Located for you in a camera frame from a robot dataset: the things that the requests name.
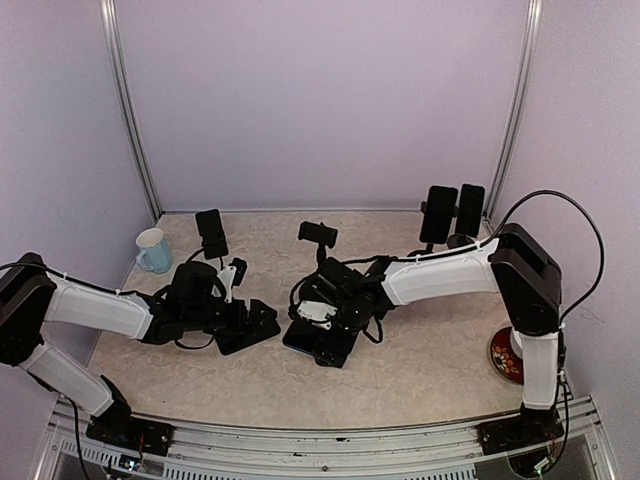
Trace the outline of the black phone blue edge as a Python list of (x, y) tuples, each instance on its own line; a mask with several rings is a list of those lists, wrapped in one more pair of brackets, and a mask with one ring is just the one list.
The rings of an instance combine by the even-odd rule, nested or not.
[(485, 188), (463, 184), (460, 191), (455, 233), (477, 237), (482, 220)]
[(302, 321), (293, 321), (283, 337), (283, 344), (312, 357), (312, 347), (318, 329), (321, 328)]

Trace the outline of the black pole phone stand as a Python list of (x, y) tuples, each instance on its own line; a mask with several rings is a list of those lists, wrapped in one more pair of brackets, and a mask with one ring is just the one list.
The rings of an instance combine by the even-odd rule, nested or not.
[(327, 259), (327, 250), (332, 249), (337, 241), (338, 230), (324, 223), (303, 221), (298, 231), (298, 239), (313, 242), (317, 245), (316, 262), (320, 267)]
[(429, 201), (423, 200), (420, 204), (420, 212), (423, 218), (419, 240), (423, 243), (423, 247), (411, 251), (410, 257), (432, 253), (440, 239), (439, 219), (433, 205)]

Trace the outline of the black folding phone stand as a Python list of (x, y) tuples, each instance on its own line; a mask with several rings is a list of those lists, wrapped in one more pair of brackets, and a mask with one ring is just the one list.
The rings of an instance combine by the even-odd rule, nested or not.
[(227, 256), (229, 249), (220, 211), (212, 209), (198, 212), (195, 220), (202, 240), (204, 258), (211, 260)]

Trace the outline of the grey round-base phone stand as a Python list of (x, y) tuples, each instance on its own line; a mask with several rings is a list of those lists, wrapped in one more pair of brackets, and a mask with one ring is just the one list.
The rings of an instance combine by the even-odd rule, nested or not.
[(454, 233), (447, 238), (446, 245), (449, 249), (456, 249), (472, 245), (474, 242), (475, 240), (468, 235)]

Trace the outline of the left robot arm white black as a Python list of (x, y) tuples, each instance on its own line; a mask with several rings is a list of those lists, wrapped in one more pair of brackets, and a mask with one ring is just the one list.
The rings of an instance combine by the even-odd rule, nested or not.
[(187, 261), (177, 267), (170, 284), (152, 295), (90, 285), (48, 268), (35, 253), (2, 269), (2, 364), (20, 367), (66, 396), (121, 445), (140, 434), (128, 402), (106, 377), (91, 374), (48, 342), (43, 324), (73, 324), (150, 345), (179, 345), (185, 333), (203, 332), (223, 355), (280, 332), (276, 310), (257, 299), (234, 298), (245, 271), (240, 260), (222, 270)]

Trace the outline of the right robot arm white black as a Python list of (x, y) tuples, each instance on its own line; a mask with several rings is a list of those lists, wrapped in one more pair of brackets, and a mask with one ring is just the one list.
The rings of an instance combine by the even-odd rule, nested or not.
[(414, 302), (457, 295), (500, 295), (521, 342), (523, 390), (520, 414), (511, 426), (523, 444), (535, 442), (557, 418), (561, 350), (566, 317), (589, 298), (603, 275), (585, 293), (562, 305), (559, 265), (519, 224), (508, 219), (486, 238), (436, 253), (374, 255), (368, 270), (357, 260), (329, 257), (290, 295), (290, 312), (321, 328), (363, 331), (370, 320)]

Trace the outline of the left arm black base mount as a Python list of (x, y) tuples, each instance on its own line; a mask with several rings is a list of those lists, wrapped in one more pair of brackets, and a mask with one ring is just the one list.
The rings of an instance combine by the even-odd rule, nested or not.
[(166, 457), (171, 447), (175, 428), (168, 423), (129, 417), (107, 422), (93, 419), (86, 429), (89, 439), (134, 450), (141, 454)]

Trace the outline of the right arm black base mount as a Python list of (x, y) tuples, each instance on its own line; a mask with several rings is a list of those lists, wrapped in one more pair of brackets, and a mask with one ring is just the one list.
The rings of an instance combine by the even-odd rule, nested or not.
[(481, 423), (477, 432), (482, 452), (487, 456), (542, 444), (553, 437), (560, 438), (564, 435), (564, 427), (558, 421), (542, 426), (512, 417)]

